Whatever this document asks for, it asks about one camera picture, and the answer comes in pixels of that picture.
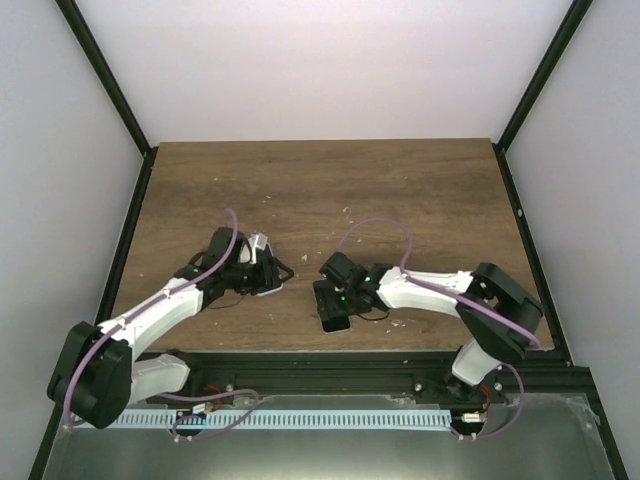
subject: cable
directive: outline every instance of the cable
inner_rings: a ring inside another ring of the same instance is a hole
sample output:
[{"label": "cable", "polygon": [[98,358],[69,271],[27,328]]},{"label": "cable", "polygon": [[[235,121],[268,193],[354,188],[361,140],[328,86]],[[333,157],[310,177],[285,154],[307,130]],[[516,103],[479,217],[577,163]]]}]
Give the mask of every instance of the cable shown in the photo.
[{"label": "cable", "polygon": [[445,297],[449,297],[452,298],[453,300],[456,300],[458,303],[462,303],[463,305],[466,305],[467,307],[473,308],[474,310],[477,310],[480,313],[483,313],[484,315],[488,316],[489,318],[492,318],[493,320],[509,327],[511,330],[518,332],[520,335],[522,335],[523,337],[526,337],[529,341],[531,341],[537,348],[542,348],[542,343],[540,342],[540,340],[538,340],[538,338],[532,334],[531,332],[529,332],[528,330],[522,328],[520,325],[513,323],[511,320],[509,320],[506,317],[503,317],[502,315],[500,315],[498,312],[491,310],[490,308],[487,308],[486,306],[482,305],[481,303],[478,302],[474,302],[473,300],[464,297],[462,295],[458,295],[455,292],[451,292],[448,289],[441,287],[440,285],[435,285],[433,283],[430,282],[425,282],[423,280],[418,280],[417,278],[413,278],[411,275],[409,275],[409,273],[405,270],[405,264],[407,263],[407,260],[409,259],[409,257],[411,256],[411,252],[413,250],[413,237],[411,236],[411,231],[404,226],[402,223],[393,220],[391,218],[385,218],[385,217],[371,217],[371,218],[367,218],[366,220],[363,220],[361,222],[356,223],[355,225],[353,225],[349,230],[347,230],[347,233],[344,234],[344,236],[342,237],[342,239],[340,240],[340,242],[338,243],[338,246],[336,247],[336,251],[340,251],[342,246],[344,245],[345,241],[347,240],[347,238],[349,238],[351,236],[351,234],[359,227],[361,227],[362,225],[365,225],[367,223],[372,223],[372,222],[384,222],[384,223],[391,223],[393,225],[396,225],[398,227],[400,227],[405,235],[407,236],[407,251],[405,252],[405,254],[402,257],[402,260],[400,260],[400,273],[402,273],[402,276],[404,277],[404,279],[407,282],[413,283],[414,285],[417,285],[419,287],[423,287],[426,288],[428,290],[432,290],[436,293],[439,293],[440,295],[444,295]]},{"label": "cable", "polygon": [[480,390],[482,391],[482,393],[484,393],[484,396],[487,400],[486,406],[484,407],[484,414],[485,414],[485,421],[486,421],[489,419],[489,407],[491,406],[491,392],[489,392],[489,389],[484,385],[480,385]]},{"label": "cable", "polygon": [[[194,284],[200,282],[204,278],[207,278],[209,275],[211,275],[216,270],[218,270],[218,268],[220,268],[224,264],[224,262],[226,262],[227,258],[229,258],[229,255],[231,255],[231,252],[233,251],[233,247],[235,246],[236,238],[238,237],[238,217],[236,216],[236,212],[234,212],[231,208],[226,208],[224,210],[224,213],[229,214],[231,216],[231,219],[233,220],[233,233],[231,235],[231,241],[229,242],[229,246],[227,247],[227,250],[224,252],[222,257],[220,257],[220,260],[218,260],[216,262],[216,264],[213,265],[210,269],[206,270],[204,273],[202,273],[201,275],[197,276],[193,280],[190,280],[190,281],[188,281],[186,283],[178,285],[175,288],[172,288],[171,290],[169,290],[168,295],[174,295],[174,294],[176,294],[178,292],[181,292],[185,288],[188,288],[191,285],[194,285]],[[143,303],[142,305],[140,305],[136,310],[131,312],[125,318],[124,324],[125,325],[130,324],[137,317],[142,315],[144,312],[149,310],[151,307],[153,307],[153,306],[157,305],[158,303],[160,303],[161,301],[163,301],[165,298],[167,298],[167,296],[158,295],[156,297],[151,298],[146,303]],[[75,371],[73,372],[73,375],[71,376],[71,379],[69,380],[69,386],[67,387],[67,391],[65,393],[64,401],[63,401],[63,404],[62,404],[62,419],[63,419],[63,423],[64,423],[65,426],[74,427],[74,426],[77,426],[77,425],[80,425],[81,423],[83,423],[82,421],[74,422],[71,419],[71,398],[73,397],[73,391],[75,390],[76,385],[78,384],[78,381],[80,380],[80,376],[82,375],[82,372],[84,372],[85,368],[87,367],[87,365],[89,364],[91,359],[95,356],[95,354],[98,352],[98,350],[100,350],[102,345],[104,345],[106,343],[106,341],[109,340],[113,335],[115,335],[117,332],[122,330],[122,328],[123,328],[123,325],[119,324],[119,325],[114,326],[111,330],[109,330],[105,334],[103,334],[96,341],[96,343],[94,343],[91,346],[91,348],[85,354],[85,356],[82,358],[82,360],[80,360],[80,363],[78,363],[78,366],[76,367]]]},{"label": "cable", "polygon": [[[487,433],[485,435],[476,435],[475,440],[479,440],[482,438],[495,437],[497,435],[500,435],[501,433],[506,432],[518,421],[518,418],[520,418],[520,415],[522,414],[522,409],[524,408],[524,382],[522,381],[522,377],[520,376],[520,374],[518,373],[518,371],[513,365],[510,365],[508,363],[503,363],[502,365],[507,367],[509,370],[511,370],[511,373],[513,373],[513,376],[516,378],[516,382],[518,382],[518,389],[520,391],[520,396],[518,397],[518,409],[516,410],[516,413],[513,415],[513,417],[511,417],[511,420],[509,420],[506,424],[504,424],[498,430],[495,430],[491,433]],[[458,438],[460,437],[474,438],[471,435],[462,435],[461,433],[458,433],[458,431],[456,431],[456,429],[453,427],[451,427],[451,432],[454,435],[456,435]]]},{"label": "cable", "polygon": [[386,320],[387,318],[389,318],[389,313],[387,312],[386,315],[382,316],[382,317],[378,317],[378,318],[367,318],[367,317],[363,317],[362,315],[360,315],[359,313],[356,313],[356,316],[360,317],[363,320],[366,320],[367,322],[379,322],[380,320]]},{"label": "cable", "polygon": [[236,303],[232,303],[231,305],[223,305],[222,307],[207,307],[207,308],[209,310],[222,310],[223,308],[235,307],[236,305],[240,305],[240,302],[244,300],[244,297],[246,297],[246,295],[242,295]]},{"label": "cable", "polygon": [[[258,395],[258,392],[247,388],[242,390],[232,390],[231,392],[218,393],[216,395],[205,395],[204,397],[183,397],[182,395],[174,395],[172,393],[161,393],[158,396],[162,398],[166,398],[167,400],[174,400],[178,402],[210,402],[213,400],[221,400],[227,397],[234,397],[236,395],[252,395],[253,398],[255,399],[255,403],[251,405],[251,407],[249,407],[249,409],[245,413],[243,413],[237,420],[234,420],[224,428],[221,428],[220,430],[216,430],[209,433],[199,433],[198,435],[195,435],[194,437],[192,437],[194,440],[204,440],[207,438],[212,438],[212,437],[217,437],[219,435],[222,435],[228,432],[229,430],[233,429],[234,427],[240,425],[242,422],[244,422],[249,417],[249,415],[251,415],[255,411],[255,409],[258,408],[258,405],[260,405],[260,396]],[[198,417],[197,415],[187,415],[187,416],[178,418],[173,424],[171,433],[174,435],[174,438],[176,439],[176,441],[178,441],[179,439],[179,435],[176,431],[178,425],[180,425],[180,423],[185,422],[190,418],[200,419],[200,417]]]}]

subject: black object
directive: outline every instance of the black object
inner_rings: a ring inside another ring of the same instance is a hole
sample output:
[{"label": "black object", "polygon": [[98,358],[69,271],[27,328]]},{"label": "black object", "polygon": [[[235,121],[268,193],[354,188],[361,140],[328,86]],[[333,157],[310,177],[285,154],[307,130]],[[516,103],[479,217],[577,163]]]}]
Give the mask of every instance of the black object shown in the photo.
[{"label": "black object", "polygon": [[351,328],[349,312],[344,308],[333,284],[328,280],[313,282],[313,292],[316,296],[316,308],[320,315],[322,330],[325,333],[336,333]]},{"label": "black object", "polygon": [[377,290],[380,279],[390,268],[392,265],[375,264],[367,270],[344,253],[334,252],[320,267],[326,280],[313,282],[323,330],[329,333],[349,328],[348,318],[345,321],[344,317],[368,313],[374,308],[388,312],[389,307],[380,300]]},{"label": "black object", "polygon": [[[80,322],[67,335],[47,387],[47,396],[62,405],[79,361],[102,336],[98,327]],[[96,428],[113,423],[131,394],[131,348],[124,340],[109,339],[89,363],[71,397],[71,411]]]},{"label": "black object", "polygon": [[[232,240],[233,230],[228,227],[219,228],[211,238],[206,252],[199,252],[189,263],[175,273],[176,278],[193,280],[213,267],[224,255]],[[231,254],[212,275],[200,280],[196,286],[203,292],[202,308],[208,307],[214,300],[222,297],[226,290],[233,290],[240,295],[258,295],[278,290],[293,278],[294,272],[275,256],[269,245],[264,250],[257,250],[255,263],[238,263],[240,252],[248,246],[246,236],[238,232]]]},{"label": "black object", "polygon": [[[542,305],[515,280],[491,263],[481,263],[471,274],[473,281],[462,295],[475,302],[497,299],[494,306],[484,304],[528,332],[535,332],[542,319]],[[460,302],[456,311],[482,350],[496,360],[519,364],[529,340],[484,313]]]}]

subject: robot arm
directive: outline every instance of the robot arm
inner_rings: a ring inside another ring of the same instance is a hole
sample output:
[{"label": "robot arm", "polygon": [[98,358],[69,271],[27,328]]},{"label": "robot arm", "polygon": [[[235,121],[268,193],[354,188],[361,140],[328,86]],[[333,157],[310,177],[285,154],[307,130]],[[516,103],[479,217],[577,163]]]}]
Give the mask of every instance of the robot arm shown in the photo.
[{"label": "robot arm", "polygon": [[[475,387],[501,363],[524,358],[528,339],[467,305],[410,283],[399,267],[376,264],[370,270],[334,253],[320,269],[326,280],[314,282],[318,313],[325,332],[349,327],[349,315],[417,308],[461,319],[473,335],[458,352],[451,374]],[[540,303],[495,265],[483,263],[473,272],[437,274],[406,272],[411,277],[465,296],[534,332],[543,315]]]},{"label": "robot arm", "polygon": [[[131,403],[181,390],[190,372],[183,360],[170,354],[136,360],[158,338],[207,308],[225,291],[263,296],[281,290],[293,277],[293,271],[273,256],[265,235],[258,233],[247,239],[238,232],[231,255],[217,271],[172,294],[222,257],[232,233],[229,228],[218,229],[206,252],[195,255],[161,290],[128,312],[97,326],[81,322],[73,327],[49,382],[49,398],[63,403],[80,360],[101,336],[118,324],[123,328],[106,341],[99,357],[82,373],[73,392],[71,411],[95,427],[104,428]],[[164,298],[154,302],[158,297]],[[135,320],[127,323],[133,312],[137,312]]]}]

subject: wood grain surface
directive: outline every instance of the wood grain surface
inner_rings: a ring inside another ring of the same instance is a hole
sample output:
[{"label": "wood grain surface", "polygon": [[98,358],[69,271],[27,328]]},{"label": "wood grain surface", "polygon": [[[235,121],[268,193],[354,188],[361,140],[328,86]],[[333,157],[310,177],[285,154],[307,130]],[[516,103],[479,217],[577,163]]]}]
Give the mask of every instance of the wood grain surface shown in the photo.
[{"label": "wood grain surface", "polygon": [[[232,207],[247,235],[262,231],[296,272],[282,292],[190,318],[154,349],[314,351],[455,349],[461,321],[415,310],[352,319],[322,332],[311,284],[353,224],[385,216],[414,235],[412,270],[455,272],[493,262],[531,291],[531,271],[489,140],[367,140],[162,144],[122,277],[115,314],[159,290],[204,249]],[[368,225],[347,244],[354,260],[398,264],[402,231]],[[225,295],[213,306],[234,303]],[[551,346],[546,323],[538,331]]]}]

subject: black edge trim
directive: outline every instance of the black edge trim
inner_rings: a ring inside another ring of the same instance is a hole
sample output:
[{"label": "black edge trim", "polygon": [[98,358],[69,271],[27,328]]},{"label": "black edge trim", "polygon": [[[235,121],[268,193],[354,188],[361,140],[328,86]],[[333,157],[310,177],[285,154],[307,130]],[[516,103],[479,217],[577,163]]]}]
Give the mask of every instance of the black edge trim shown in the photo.
[{"label": "black edge trim", "polygon": [[527,115],[529,115],[531,108],[533,108],[533,105],[536,103],[540,92],[542,92],[547,80],[551,76],[551,72],[553,72],[560,57],[562,57],[562,54],[567,48],[567,45],[569,45],[573,34],[578,29],[580,22],[582,22],[592,2],[593,0],[574,0],[567,10],[562,23],[560,23],[553,40],[551,40],[547,51],[540,61],[540,65],[538,65],[538,68],[533,74],[527,89],[522,95],[504,133],[498,141],[500,150],[504,150],[505,152],[509,150]]},{"label": "black edge trim", "polygon": [[[113,263],[111,264],[111,269],[109,270],[109,276],[107,277],[107,284],[102,294],[100,306],[98,307],[98,313],[95,321],[96,325],[109,319],[111,316],[118,288],[120,286],[120,280],[122,279],[122,272],[124,271],[124,266],[129,254],[129,248],[131,247],[131,241],[133,240],[133,233],[140,216],[142,201],[144,200],[144,195],[147,191],[147,186],[149,185],[149,179],[151,178],[151,172],[153,170],[153,164],[155,163],[157,153],[158,147],[152,148],[142,161],[138,180],[133,191],[133,197],[129,204],[129,210],[125,217],[118,246],[116,247],[116,253],[114,255]],[[40,443],[40,448],[38,449],[33,466],[31,467],[29,480],[39,480],[44,477],[61,417],[62,409],[58,405],[55,405],[42,438],[42,442]]]},{"label": "black edge trim", "polygon": [[73,34],[76,36],[78,43],[80,43],[82,50],[84,50],[87,59],[91,62],[91,66],[98,75],[100,82],[102,82],[102,86],[107,91],[109,98],[111,98],[113,105],[120,114],[120,118],[127,127],[127,130],[129,130],[129,134],[138,146],[140,153],[143,155],[148,154],[151,150],[151,145],[149,145],[138,120],[133,114],[124,93],[122,93],[116,77],[109,68],[107,60],[100,51],[100,47],[93,37],[87,22],[84,20],[78,5],[74,0],[56,0],[56,3],[71,27]]},{"label": "black edge trim", "polygon": [[29,473],[29,480],[40,480],[44,477],[44,472],[47,469],[47,463],[49,462],[49,455],[51,455],[51,449],[53,448],[53,442],[58,434],[58,425],[60,425],[60,419],[62,418],[62,407],[55,405],[47,428],[44,431],[44,436],[40,442],[36,459],[31,467],[31,473]]},{"label": "black edge trim", "polygon": [[107,277],[107,284],[102,295],[102,300],[100,300],[100,306],[98,307],[98,314],[96,315],[95,321],[96,325],[111,317],[113,305],[115,304],[118,289],[120,288],[120,280],[122,279],[124,266],[127,263],[129,248],[131,248],[133,234],[136,230],[136,225],[138,224],[140,210],[142,209],[142,202],[145,194],[147,193],[149,179],[151,178],[151,172],[153,171],[153,164],[156,161],[157,154],[158,147],[154,147],[151,149],[151,153],[142,161],[138,181],[136,182],[136,186],[133,190],[133,197],[131,198],[129,210],[127,211],[122,232],[120,233],[120,240],[118,241],[116,253],[113,257],[111,270],[109,270],[109,276]]},{"label": "black edge trim", "polygon": [[511,170],[509,169],[507,158],[504,154],[504,151],[499,150],[499,147],[497,145],[494,145],[494,153],[496,156],[496,161],[498,162],[498,167],[500,168],[500,173],[502,174],[504,186],[507,190],[509,203],[511,204],[513,215],[516,219],[518,230],[520,231],[522,244],[524,245],[524,250],[529,260],[529,266],[531,268],[533,280],[536,283],[536,288],[538,289],[538,294],[540,295],[540,301],[542,302],[545,310],[545,316],[549,325],[549,331],[551,332],[551,338],[553,339],[553,345],[561,353],[561,358],[563,361],[572,362],[571,352],[569,351],[567,340],[564,336],[564,332],[562,331],[562,326],[560,325],[558,312],[553,303],[551,290],[549,290],[549,285],[547,284],[547,280],[544,276],[542,263],[540,262],[540,257],[538,256],[536,246],[533,242],[531,230],[529,230],[529,224],[527,223],[524,210],[522,209],[520,197],[518,196],[518,191],[516,189],[515,183],[513,182],[513,177],[511,175]]}]

